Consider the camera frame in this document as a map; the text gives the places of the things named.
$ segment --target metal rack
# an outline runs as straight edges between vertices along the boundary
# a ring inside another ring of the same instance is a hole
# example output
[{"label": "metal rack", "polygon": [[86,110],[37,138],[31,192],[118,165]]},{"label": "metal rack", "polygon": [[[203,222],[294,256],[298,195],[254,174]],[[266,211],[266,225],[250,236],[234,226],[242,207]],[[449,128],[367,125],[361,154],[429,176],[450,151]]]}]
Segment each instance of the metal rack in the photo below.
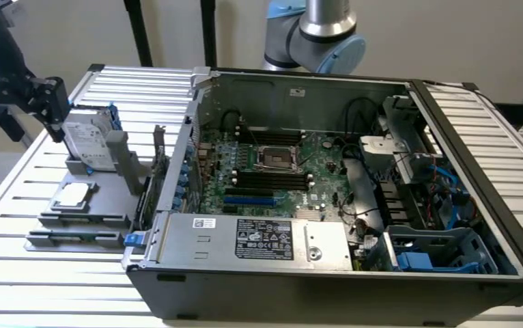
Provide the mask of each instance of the metal rack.
[{"label": "metal rack", "polygon": [[[71,100],[83,105],[109,105],[114,101],[123,128],[130,132],[130,148],[141,160],[150,161],[155,124],[167,126],[167,146],[177,141],[177,127],[191,101],[187,95],[193,74],[190,70],[106,66],[86,74]],[[470,150],[478,152],[480,163],[496,186],[501,186],[498,190],[523,225],[523,202],[517,200],[523,189],[506,187],[512,180],[504,181],[517,175],[504,177],[493,172],[506,169],[509,173],[523,174],[520,134],[504,128],[498,113],[464,90],[433,90],[433,95]],[[472,131],[488,135],[472,135]],[[67,172],[66,156],[63,144],[54,143],[47,133],[41,134],[0,186],[0,325],[165,327],[125,274],[122,255],[29,252],[23,248],[25,235],[38,225],[37,215],[49,205]],[[500,156],[516,159],[517,164],[504,167]],[[516,183],[523,186],[520,179]],[[523,307],[497,307],[464,327],[523,327]]]}]

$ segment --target blue cable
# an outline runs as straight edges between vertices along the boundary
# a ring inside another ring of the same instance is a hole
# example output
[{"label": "blue cable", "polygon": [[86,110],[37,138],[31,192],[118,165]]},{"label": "blue cable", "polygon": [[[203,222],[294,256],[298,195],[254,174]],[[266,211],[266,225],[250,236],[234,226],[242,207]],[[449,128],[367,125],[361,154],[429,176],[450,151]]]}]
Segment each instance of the blue cable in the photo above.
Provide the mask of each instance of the blue cable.
[{"label": "blue cable", "polygon": [[456,176],[454,174],[452,174],[446,169],[436,166],[436,165],[430,165],[430,169],[436,170],[440,174],[442,174],[444,176],[446,176],[449,179],[452,179],[454,186],[457,187],[460,184],[460,177]]}]

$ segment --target aluminum slat table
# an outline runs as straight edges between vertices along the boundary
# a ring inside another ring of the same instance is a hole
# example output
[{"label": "aluminum slat table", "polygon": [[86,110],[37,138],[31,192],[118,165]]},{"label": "aluminum slat table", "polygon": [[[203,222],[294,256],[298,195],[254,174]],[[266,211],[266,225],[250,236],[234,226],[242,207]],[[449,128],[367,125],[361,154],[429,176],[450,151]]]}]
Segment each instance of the aluminum slat table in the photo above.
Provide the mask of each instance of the aluminum slat table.
[{"label": "aluminum slat table", "polygon": [[[190,70],[106,66],[101,72],[86,74],[71,100],[82,105],[114,102],[123,128],[130,132],[130,148],[138,152],[141,160],[150,161],[155,124],[167,126],[167,153],[173,152],[191,101],[187,97],[191,76]],[[476,112],[473,117],[478,122],[465,127],[500,127],[485,121],[490,115],[482,113],[482,108],[460,104],[460,97],[473,98],[470,94],[442,96],[456,108],[452,109],[456,118],[466,119],[466,113]],[[470,129],[464,131],[470,135],[466,139],[481,148],[496,144],[482,141],[488,138],[500,138],[502,144],[508,143],[506,135],[500,131],[492,131],[490,136],[481,139]],[[266,323],[163,323],[153,317],[125,274],[119,264],[122,255],[25,250],[25,234],[38,226],[37,215],[47,206],[67,173],[67,153],[65,145],[54,143],[47,133],[42,133],[0,185],[0,327],[283,327]],[[508,163],[518,165],[523,171],[523,158],[517,152],[497,154],[508,156]],[[496,170],[494,176],[502,176],[498,174],[502,164],[498,161],[493,165],[486,163],[488,168]],[[523,307],[497,307],[462,327],[523,327]]]}]

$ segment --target electrical wire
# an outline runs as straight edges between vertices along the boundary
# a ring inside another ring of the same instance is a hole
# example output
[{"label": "electrical wire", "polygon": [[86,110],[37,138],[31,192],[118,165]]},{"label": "electrical wire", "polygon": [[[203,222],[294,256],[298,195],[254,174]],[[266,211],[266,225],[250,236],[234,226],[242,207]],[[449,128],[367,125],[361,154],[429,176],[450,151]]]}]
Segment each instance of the electrical wire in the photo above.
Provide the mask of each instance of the electrical wire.
[{"label": "electrical wire", "polygon": [[460,220],[460,207],[454,204],[454,196],[453,196],[453,217],[450,218],[450,221],[448,223],[446,230],[454,229],[454,225],[458,220]]},{"label": "electrical wire", "polygon": [[221,120],[221,124],[219,124],[219,131],[225,131],[223,124],[226,123],[227,115],[231,113],[237,114],[239,117],[242,116],[242,111],[237,107],[227,109],[222,115],[222,120]]},{"label": "electrical wire", "polygon": [[[227,110],[223,112],[223,115],[222,115],[222,120],[221,120],[221,125],[219,125],[219,131],[225,131],[223,124],[226,123],[227,115],[231,114],[231,113],[238,114],[239,117],[242,118],[242,111],[241,111],[235,106],[234,106],[233,108],[227,109]],[[253,132],[251,129],[250,129],[250,125],[247,124],[246,120],[242,120],[242,123],[243,123],[243,125],[246,126],[247,131],[249,131],[250,134],[251,134],[251,138],[254,139],[255,145],[259,147],[261,144],[258,143],[258,140],[255,139],[255,135],[254,135],[254,132]]]},{"label": "electrical wire", "polygon": [[378,108],[379,108],[378,103],[377,103],[371,98],[367,98],[367,97],[358,97],[358,98],[353,99],[353,100],[347,103],[347,105],[346,105],[346,107],[345,107],[345,137],[346,137],[346,138],[347,138],[349,129],[350,129],[350,127],[349,127],[349,125],[350,125],[350,112],[351,112],[353,105],[354,105],[358,101],[367,101],[367,102],[374,106],[375,110],[378,110]]},{"label": "electrical wire", "polygon": [[477,205],[477,200],[474,199],[473,196],[470,196],[470,202],[473,202],[473,219],[477,218],[477,215],[480,214],[480,206]]},{"label": "electrical wire", "polygon": [[357,157],[358,160],[361,160],[363,158],[362,154],[361,154],[361,146],[355,143],[346,143],[343,147],[341,147],[341,155],[345,156],[345,152],[347,151],[349,147],[355,147],[359,149],[359,156]]},{"label": "electrical wire", "polygon": [[358,216],[366,215],[366,214],[369,214],[371,212],[375,212],[377,210],[379,210],[379,207],[371,208],[370,210],[366,210],[366,211],[363,211],[361,213],[357,213],[355,216],[358,217]]},{"label": "electrical wire", "polygon": [[460,178],[458,176],[456,176],[454,174],[452,174],[446,169],[444,169],[442,167],[438,166],[430,166],[430,169],[434,169],[440,174],[442,174],[444,176],[446,176],[454,184],[454,187],[458,187],[458,183],[460,183]]},{"label": "electrical wire", "polygon": [[430,197],[428,198],[428,224],[434,226],[434,220],[433,220],[433,195],[436,191],[436,181],[438,179],[438,166],[436,165],[436,157],[433,156],[433,163],[434,163],[434,177],[433,177],[433,186],[430,187]]}]

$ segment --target black cable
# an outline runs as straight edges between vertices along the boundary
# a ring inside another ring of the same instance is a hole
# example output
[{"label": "black cable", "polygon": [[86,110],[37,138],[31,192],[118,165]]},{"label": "black cable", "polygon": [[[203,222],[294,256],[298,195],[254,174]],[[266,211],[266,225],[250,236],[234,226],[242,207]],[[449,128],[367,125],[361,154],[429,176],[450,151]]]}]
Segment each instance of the black cable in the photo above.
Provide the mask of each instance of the black cable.
[{"label": "black cable", "polygon": [[347,151],[349,147],[357,147],[359,149],[358,156],[355,156],[355,154],[353,154],[353,156],[361,161],[363,158],[363,154],[361,153],[361,146],[355,143],[346,143],[345,146],[341,147],[341,157],[345,157],[345,152]]},{"label": "black cable", "polygon": [[239,116],[242,116],[242,111],[241,111],[238,108],[233,107],[233,108],[227,109],[227,110],[223,112],[223,115],[222,115],[222,120],[221,120],[221,123],[219,123],[219,131],[223,131],[223,130],[225,130],[225,129],[223,129],[223,123],[226,123],[227,115],[231,114],[231,113],[235,113],[235,114],[238,114]]},{"label": "black cable", "polygon": [[347,136],[347,132],[349,132],[349,125],[350,125],[350,111],[351,111],[351,108],[353,108],[353,105],[358,102],[358,101],[367,101],[373,106],[374,106],[374,108],[375,108],[375,111],[378,110],[378,108],[379,108],[379,105],[378,105],[378,103],[371,99],[371,98],[367,98],[367,97],[358,97],[358,98],[355,98],[355,99],[353,99],[349,103],[347,103],[347,105],[346,105],[346,107],[345,107],[345,136]]},{"label": "black cable", "polygon": [[379,207],[371,208],[370,210],[366,210],[365,212],[357,213],[355,216],[358,217],[359,215],[366,215],[367,213],[371,213],[377,210],[379,210]]}]

